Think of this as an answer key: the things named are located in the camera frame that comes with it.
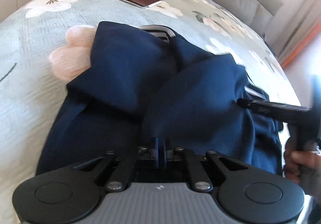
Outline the person's right hand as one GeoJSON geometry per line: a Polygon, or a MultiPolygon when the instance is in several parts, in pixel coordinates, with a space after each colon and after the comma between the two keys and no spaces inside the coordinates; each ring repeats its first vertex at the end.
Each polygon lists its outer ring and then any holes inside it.
{"type": "Polygon", "coordinates": [[[300,184],[303,166],[320,172],[320,155],[316,152],[296,150],[296,141],[292,137],[286,142],[284,161],[285,177],[296,184],[300,184]]]}

